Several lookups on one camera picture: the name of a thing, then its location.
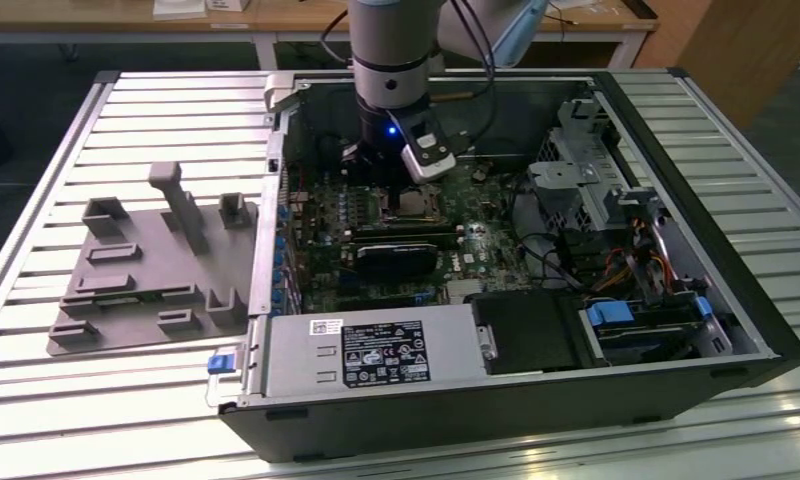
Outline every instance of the sticker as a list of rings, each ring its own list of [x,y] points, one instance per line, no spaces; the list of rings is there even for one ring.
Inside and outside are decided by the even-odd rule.
[[[349,388],[429,381],[420,321],[342,327],[341,346],[344,385]]]
[[[330,318],[328,320],[312,320],[310,321],[310,335],[337,335],[341,333],[341,327],[344,326],[344,319]]]
[[[211,23],[210,28],[245,29],[249,28],[247,23]]]

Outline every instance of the motherboard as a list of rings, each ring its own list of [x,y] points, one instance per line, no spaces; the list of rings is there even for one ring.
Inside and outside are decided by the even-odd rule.
[[[389,191],[324,176],[300,182],[302,311],[462,303],[530,286],[505,211],[514,175],[468,159],[438,183]]]

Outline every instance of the white table leg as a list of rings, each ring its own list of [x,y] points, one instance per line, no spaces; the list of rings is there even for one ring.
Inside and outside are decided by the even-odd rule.
[[[642,41],[645,40],[646,32],[628,32],[625,33],[622,41],[616,46],[613,56],[610,57],[610,63],[608,68],[630,68],[637,54],[640,53],[640,47],[642,47]]]
[[[276,59],[276,41],[274,32],[255,33],[251,42],[257,52],[257,62],[261,70],[278,70],[278,61]]]

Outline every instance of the metal bracket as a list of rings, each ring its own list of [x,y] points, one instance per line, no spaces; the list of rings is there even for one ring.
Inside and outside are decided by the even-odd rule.
[[[490,326],[477,325],[477,343],[480,344],[482,358],[485,360],[494,360],[497,358],[497,346],[494,345]]]
[[[298,102],[296,96],[296,74],[292,71],[273,72],[266,75],[263,85],[263,104],[269,113],[278,113]]]
[[[528,165],[528,171],[536,186],[550,190],[598,183],[592,166],[580,167],[573,162],[536,162]]]

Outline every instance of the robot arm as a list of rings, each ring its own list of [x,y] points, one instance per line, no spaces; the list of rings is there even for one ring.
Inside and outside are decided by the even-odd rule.
[[[364,149],[385,162],[401,159],[414,183],[456,166],[457,142],[429,108],[428,60],[438,46],[512,66],[533,39],[546,0],[349,0],[349,33]],[[482,32],[462,24],[468,5]],[[492,58],[480,45],[489,39]]]

